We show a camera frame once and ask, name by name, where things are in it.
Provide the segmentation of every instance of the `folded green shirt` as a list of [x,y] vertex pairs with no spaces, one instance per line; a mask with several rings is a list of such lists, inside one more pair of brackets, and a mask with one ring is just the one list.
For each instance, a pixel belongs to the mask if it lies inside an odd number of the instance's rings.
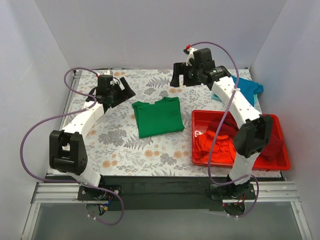
[[176,97],[164,97],[150,104],[137,101],[132,104],[139,138],[183,131],[180,101]]

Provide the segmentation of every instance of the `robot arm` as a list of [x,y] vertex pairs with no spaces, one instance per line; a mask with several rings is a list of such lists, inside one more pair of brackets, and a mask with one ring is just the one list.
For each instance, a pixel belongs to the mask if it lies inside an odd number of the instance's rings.
[[[187,48],[186,62],[173,65],[171,87],[179,87],[179,75],[183,75],[183,84],[188,86],[207,85],[225,105],[228,105],[234,91],[234,82],[224,66],[215,66],[209,48],[197,50]],[[234,117],[239,131],[233,139],[236,158],[228,176],[230,180],[248,175],[234,183],[233,189],[243,189],[249,184],[249,174],[260,152],[270,141],[272,118],[261,115],[243,96],[236,91],[229,111]]]
[[123,90],[119,86],[119,82],[114,81],[111,71],[99,75],[97,87],[90,91],[90,95],[95,91],[97,103],[94,107],[88,109],[93,103],[93,99],[88,97],[83,106],[87,111],[78,114],[62,130],[52,131],[49,138],[51,168],[67,173],[78,182],[95,187],[98,187],[103,181],[101,175],[87,165],[88,156],[84,139],[95,122],[109,108],[114,108],[136,95],[124,77],[120,78],[120,81],[124,87]]

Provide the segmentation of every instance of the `floral tablecloth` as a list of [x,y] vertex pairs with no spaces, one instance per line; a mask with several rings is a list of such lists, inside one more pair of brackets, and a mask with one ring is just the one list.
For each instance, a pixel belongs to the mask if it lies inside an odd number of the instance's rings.
[[[249,70],[241,69],[239,73],[242,78],[251,79]],[[206,86],[180,84],[179,88],[170,87],[172,70],[114,70],[113,75],[125,77],[136,96],[109,109],[92,127],[84,141],[88,164],[100,174],[109,176],[207,176],[207,167],[192,163],[191,112],[196,109],[224,111],[226,106],[211,99],[211,91]],[[77,90],[88,93],[96,85],[94,74],[83,71]],[[132,103],[154,102],[163,97],[179,97],[185,129],[139,139]],[[81,109],[84,100],[84,96],[75,95],[69,112]],[[258,102],[254,107],[261,111]],[[66,118],[63,125],[73,117]],[[213,176],[226,176],[230,170],[227,167],[211,168]],[[280,177],[279,171],[255,170],[253,173],[258,177]]]

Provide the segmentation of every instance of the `cable clip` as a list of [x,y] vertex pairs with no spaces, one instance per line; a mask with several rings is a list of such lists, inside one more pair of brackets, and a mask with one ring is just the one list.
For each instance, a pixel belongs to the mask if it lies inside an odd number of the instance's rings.
[[240,92],[240,90],[241,90],[241,89],[238,88],[238,87],[237,87],[237,88],[233,88],[232,91],[231,91],[231,93],[233,93],[233,92]]

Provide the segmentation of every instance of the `white backdrop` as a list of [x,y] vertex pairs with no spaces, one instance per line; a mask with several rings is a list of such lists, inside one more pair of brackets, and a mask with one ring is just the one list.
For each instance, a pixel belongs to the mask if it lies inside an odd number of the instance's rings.
[[[213,41],[251,67],[286,0],[35,0],[68,64],[171,69]],[[212,48],[217,65],[232,67]]]
[[251,68],[259,101],[279,117],[313,239],[320,239],[320,2],[289,0]]
[[[34,0],[0,1],[0,239],[21,238],[36,181],[22,168],[20,142],[38,121],[61,113],[69,68]],[[25,160],[44,177],[49,134],[59,120],[45,123],[27,140]]]

